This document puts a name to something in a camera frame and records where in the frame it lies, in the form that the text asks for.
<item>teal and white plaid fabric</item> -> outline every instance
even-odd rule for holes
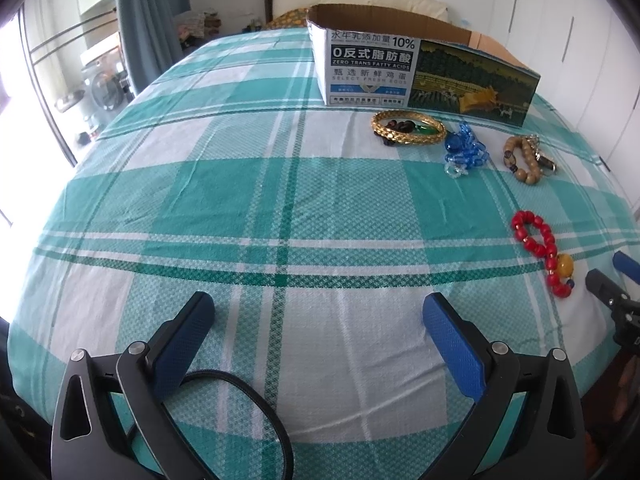
[[[586,391],[616,346],[585,274],[622,284],[613,251],[640,258],[593,150],[536,98],[521,130],[471,121],[492,162],[453,180],[442,145],[384,146],[372,113],[322,104],[305,29],[225,38],[165,73],[96,141],[34,250],[10,332],[18,393],[52,420],[75,348],[121,352],[196,290],[216,322],[193,369],[276,406],[299,479],[417,478],[454,433],[470,401],[421,322],[434,290],[489,340],[565,348]],[[558,175],[516,181],[512,134],[539,134]],[[567,300],[513,239],[517,209],[574,257]],[[275,478],[273,432],[241,396],[205,383],[168,405],[221,478]]]

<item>black cable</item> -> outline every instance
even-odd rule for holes
[[[280,449],[282,450],[282,480],[291,480],[293,478],[293,448],[291,447],[291,440],[289,439],[289,435],[287,434],[287,430],[285,430],[284,425],[281,420],[278,418],[275,410],[269,405],[269,403],[264,400],[258,392],[256,392],[249,384],[245,383],[239,377],[230,374],[228,372],[223,372],[221,370],[196,370],[194,372],[189,372],[184,376],[180,386],[183,386],[186,383],[191,381],[195,381],[197,379],[215,379],[220,381],[225,381],[229,384],[232,384],[242,393],[244,393],[251,401],[258,406],[262,414],[267,418],[267,420],[273,426],[273,429],[276,432],[276,436],[280,442]],[[129,431],[127,431],[127,442],[129,445],[133,442],[134,437],[138,431],[138,427],[134,422]]]

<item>yellow pillow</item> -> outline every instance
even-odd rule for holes
[[[293,9],[278,16],[275,20],[267,23],[262,30],[273,30],[274,28],[299,28],[306,27],[306,7]]]

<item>gold bangle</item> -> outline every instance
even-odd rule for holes
[[[381,120],[390,119],[394,117],[402,117],[403,119],[411,119],[412,121],[420,121],[421,123],[428,124],[432,128],[438,131],[437,134],[425,135],[425,134],[406,134],[404,132],[396,132],[391,128],[387,128],[380,124]],[[393,142],[400,142],[401,144],[436,144],[442,142],[447,135],[447,129],[440,121],[437,121],[431,116],[414,112],[411,110],[387,110],[385,112],[377,113],[371,120],[371,127],[373,132],[382,137],[383,139],[392,140]]]

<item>blue curtain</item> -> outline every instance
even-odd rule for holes
[[[183,58],[174,16],[189,0],[116,0],[124,61],[135,95]]]

